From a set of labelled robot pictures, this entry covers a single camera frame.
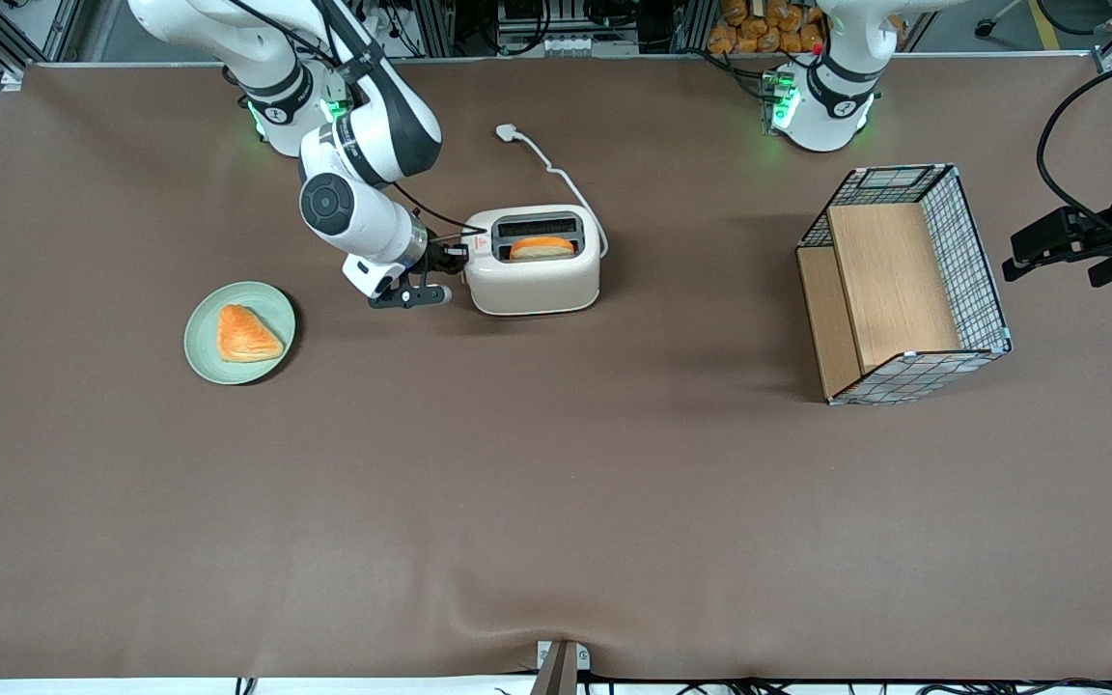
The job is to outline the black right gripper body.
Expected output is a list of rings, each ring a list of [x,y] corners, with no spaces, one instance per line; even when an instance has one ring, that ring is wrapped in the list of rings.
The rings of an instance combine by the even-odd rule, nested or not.
[[[437,236],[429,236],[427,242],[424,259],[418,264],[418,274],[421,282],[427,282],[429,274],[451,274],[449,269],[451,264],[449,244]]]

